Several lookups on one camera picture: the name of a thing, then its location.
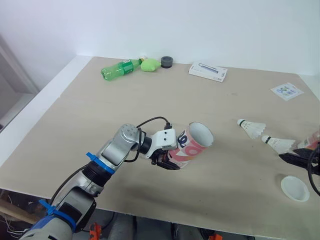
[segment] shuttlecock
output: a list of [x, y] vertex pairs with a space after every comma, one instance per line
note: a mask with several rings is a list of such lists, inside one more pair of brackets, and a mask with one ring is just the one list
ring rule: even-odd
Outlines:
[[251, 139], [259, 137], [266, 128], [264, 123], [251, 122], [244, 119], [239, 119], [236, 123], [245, 130]]
[[278, 154], [285, 154], [290, 151], [295, 140], [274, 138], [267, 135], [261, 137], [262, 142], [269, 144]]

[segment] white plastic cup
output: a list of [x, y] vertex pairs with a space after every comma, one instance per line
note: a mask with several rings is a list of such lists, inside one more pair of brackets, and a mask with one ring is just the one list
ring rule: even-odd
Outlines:
[[281, 189], [290, 199], [305, 202], [310, 197], [307, 185], [295, 176], [286, 176], [281, 180]]

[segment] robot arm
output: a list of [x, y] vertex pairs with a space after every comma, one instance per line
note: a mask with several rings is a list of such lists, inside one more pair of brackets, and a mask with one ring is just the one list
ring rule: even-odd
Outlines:
[[165, 169], [179, 169], [167, 162], [167, 150], [177, 148], [176, 131], [171, 126], [148, 137], [145, 132], [132, 124], [124, 124], [96, 155], [87, 153], [90, 162], [73, 175], [54, 194], [51, 203], [42, 201], [47, 216], [26, 232], [22, 240], [70, 240], [72, 234], [81, 231], [96, 208], [96, 198], [104, 185], [126, 161], [130, 151], [152, 159], [152, 164]]

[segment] sticker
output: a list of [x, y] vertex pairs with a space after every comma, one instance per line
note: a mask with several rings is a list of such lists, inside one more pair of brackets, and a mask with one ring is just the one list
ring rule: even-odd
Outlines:
[[282, 98], [285, 101], [293, 99], [294, 97], [299, 96], [304, 93], [299, 88], [295, 87], [293, 84], [291, 84], [289, 82], [282, 84], [280, 86], [276, 86], [274, 88], [271, 88], [271, 91], [274, 92], [276, 95], [278, 95], [280, 98]]

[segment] green toy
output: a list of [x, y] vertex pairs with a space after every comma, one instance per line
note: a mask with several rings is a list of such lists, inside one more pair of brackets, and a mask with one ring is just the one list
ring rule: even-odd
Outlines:
[[141, 70], [144, 72], [154, 72], [158, 67], [161, 66], [161, 63], [153, 58], [147, 58], [141, 63]]

